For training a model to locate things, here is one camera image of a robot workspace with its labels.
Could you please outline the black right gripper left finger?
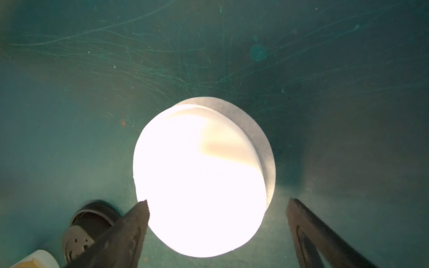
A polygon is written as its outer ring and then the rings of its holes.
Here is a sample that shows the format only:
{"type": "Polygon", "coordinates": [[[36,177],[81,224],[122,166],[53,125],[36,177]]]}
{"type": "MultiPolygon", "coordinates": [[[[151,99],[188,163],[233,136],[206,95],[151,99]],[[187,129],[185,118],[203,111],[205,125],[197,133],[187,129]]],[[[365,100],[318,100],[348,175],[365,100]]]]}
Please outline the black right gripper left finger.
{"type": "Polygon", "coordinates": [[[136,268],[143,250],[150,211],[138,202],[67,268],[136,268]]]}

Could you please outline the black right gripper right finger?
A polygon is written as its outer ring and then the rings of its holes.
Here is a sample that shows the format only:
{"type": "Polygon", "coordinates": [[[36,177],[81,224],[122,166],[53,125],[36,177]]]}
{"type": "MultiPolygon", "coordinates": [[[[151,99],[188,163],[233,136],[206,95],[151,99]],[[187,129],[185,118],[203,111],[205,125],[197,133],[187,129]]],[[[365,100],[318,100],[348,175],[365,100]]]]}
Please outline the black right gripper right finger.
{"type": "Polygon", "coordinates": [[[332,268],[376,268],[351,247],[300,200],[291,198],[286,215],[301,268],[323,268],[322,257],[332,268]]]}

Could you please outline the black plastic cup lid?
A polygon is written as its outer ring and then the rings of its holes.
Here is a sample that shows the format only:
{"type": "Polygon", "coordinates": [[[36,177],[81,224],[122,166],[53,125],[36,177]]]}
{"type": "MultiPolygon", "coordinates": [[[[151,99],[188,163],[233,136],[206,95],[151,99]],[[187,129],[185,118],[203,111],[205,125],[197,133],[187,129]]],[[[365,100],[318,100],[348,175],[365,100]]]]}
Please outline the black plastic cup lid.
{"type": "Polygon", "coordinates": [[[62,252],[66,263],[84,253],[120,218],[117,211],[104,201],[84,205],[72,216],[62,237],[62,252]]]}

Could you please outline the printed paper milk tea cup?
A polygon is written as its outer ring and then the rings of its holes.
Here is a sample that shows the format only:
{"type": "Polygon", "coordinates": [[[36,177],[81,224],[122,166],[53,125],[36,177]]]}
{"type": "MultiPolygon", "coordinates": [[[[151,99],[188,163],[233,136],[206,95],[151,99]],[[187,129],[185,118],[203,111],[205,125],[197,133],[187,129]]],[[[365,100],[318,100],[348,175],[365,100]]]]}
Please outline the printed paper milk tea cup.
{"type": "Polygon", "coordinates": [[[46,250],[36,250],[10,268],[60,268],[57,260],[46,250]]]}

